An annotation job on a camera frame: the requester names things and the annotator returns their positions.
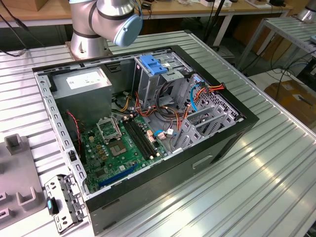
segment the slotted aluminum surface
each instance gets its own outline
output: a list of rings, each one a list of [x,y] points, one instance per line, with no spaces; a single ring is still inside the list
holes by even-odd
[[[264,23],[267,27],[291,41],[307,53],[316,56],[316,44],[310,41],[316,35],[316,23],[305,23],[294,17],[267,18]]]
[[[185,32],[140,36],[114,54],[179,44],[260,121],[224,159],[99,236],[303,236],[316,219],[315,136],[252,87],[236,69]],[[67,173],[31,68],[72,61],[65,46],[0,54],[0,140],[28,136],[42,184]],[[93,236],[88,219],[66,237]],[[58,236],[44,209],[0,236]]]

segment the table leg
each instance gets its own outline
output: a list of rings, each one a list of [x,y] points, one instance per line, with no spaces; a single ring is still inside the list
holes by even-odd
[[[260,25],[258,26],[258,28],[256,29],[255,33],[253,34],[251,40],[249,41],[248,45],[246,46],[245,50],[243,51],[239,63],[237,64],[237,69],[240,70],[241,66],[243,65],[246,57],[248,56],[249,52],[251,51],[253,45],[255,44],[256,40],[258,39],[258,37],[260,36],[263,27],[265,26],[265,19],[262,19]]]
[[[226,32],[226,30],[227,30],[227,28],[229,26],[229,23],[232,20],[232,17],[233,17],[232,14],[229,14],[229,15],[225,16],[225,19],[224,19],[224,21],[222,23],[222,26],[221,26],[221,28],[220,28],[217,36],[216,36],[216,39],[214,41],[213,46],[219,46],[220,45],[220,43],[221,43],[221,41],[222,41],[222,39],[224,37],[224,34],[225,34],[225,32]]]
[[[289,10],[285,10],[280,17],[286,17],[287,14],[289,13]],[[272,38],[274,37],[275,33],[273,31],[270,31],[269,35],[267,36],[267,38],[265,39],[265,41],[263,42],[263,44],[261,45],[261,47],[259,48],[257,55],[259,55],[260,53],[262,53],[262,51],[266,48],[266,46],[268,45],[268,43],[272,40]]]

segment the workbench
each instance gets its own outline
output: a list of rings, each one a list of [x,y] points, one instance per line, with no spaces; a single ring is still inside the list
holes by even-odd
[[[144,19],[148,19],[149,17],[151,19],[202,17],[209,16],[211,9],[211,7],[206,7],[200,3],[184,6],[178,3],[177,0],[172,0],[171,2],[155,1],[152,5],[151,16],[149,16],[150,13],[148,10],[143,10],[143,13]],[[219,15],[225,16],[225,19],[215,39],[214,45],[220,45],[234,15],[281,13],[281,17],[284,17],[291,9],[292,7],[290,5],[286,5],[286,7],[271,6],[271,8],[264,9],[256,8],[244,0],[233,3],[231,7],[223,7]],[[38,12],[13,7],[9,7],[9,10],[27,26],[72,24],[70,5],[67,0],[48,0]],[[17,26],[2,7],[0,7],[0,14],[9,21],[12,26]],[[0,21],[0,28],[3,27],[7,27],[7,25]]]
[[[316,220],[315,134],[256,88],[193,34],[139,36],[113,54],[178,44],[260,119],[210,168],[100,236],[303,236]],[[68,168],[59,151],[31,68],[73,61],[66,46],[0,54],[0,141],[27,136],[41,184]],[[58,236],[47,208],[0,236]],[[91,237],[88,218],[65,237]]]
[[[311,36],[316,36],[315,22],[305,23],[295,17],[266,18],[261,21],[247,47],[243,51],[237,66],[238,69],[241,69],[249,52],[265,27],[271,30],[267,38],[272,39],[275,34],[278,34],[296,46],[291,55],[288,57],[289,60],[284,65],[285,68],[297,58],[296,55],[299,49],[304,50],[306,53],[310,53],[313,57],[316,57],[316,44],[311,41]],[[265,48],[268,43],[268,41],[265,41],[261,48]]]

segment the pci express slot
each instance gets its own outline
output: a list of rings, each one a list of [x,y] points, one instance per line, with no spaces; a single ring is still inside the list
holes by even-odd
[[[133,120],[130,119],[128,121],[124,121],[123,125],[145,160],[149,160],[150,157],[156,156],[152,145]]]
[[[106,186],[110,183],[113,183],[114,181],[120,179],[120,178],[123,178],[124,176],[128,175],[128,174],[131,174],[133,173],[134,169],[138,166],[138,164],[135,164],[134,166],[130,167],[129,169],[117,174],[117,175],[114,175],[113,177],[111,178],[108,178],[102,182],[99,183],[99,188],[103,187],[103,186]]]

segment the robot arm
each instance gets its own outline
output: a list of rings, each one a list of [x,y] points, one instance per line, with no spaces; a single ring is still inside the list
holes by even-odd
[[[296,18],[307,23],[312,23],[314,22],[315,13],[316,0],[310,0],[305,8],[299,14],[297,14]]]
[[[70,4],[74,28],[71,51],[77,58],[106,56],[106,39],[129,46],[142,28],[133,0],[70,0]]]

